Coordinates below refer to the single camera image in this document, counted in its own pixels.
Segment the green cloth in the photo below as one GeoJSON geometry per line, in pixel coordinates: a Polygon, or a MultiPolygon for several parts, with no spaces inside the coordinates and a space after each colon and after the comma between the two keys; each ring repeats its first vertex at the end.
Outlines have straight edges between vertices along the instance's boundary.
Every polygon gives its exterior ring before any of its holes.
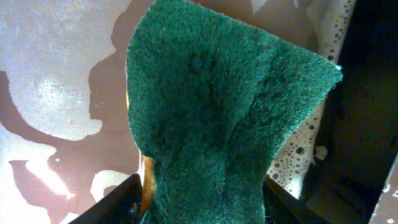
{"type": "Polygon", "coordinates": [[[158,0],[127,49],[128,120],[155,160],[141,223],[264,223],[266,170],[342,78],[327,59],[184,0],[158,0]]]}

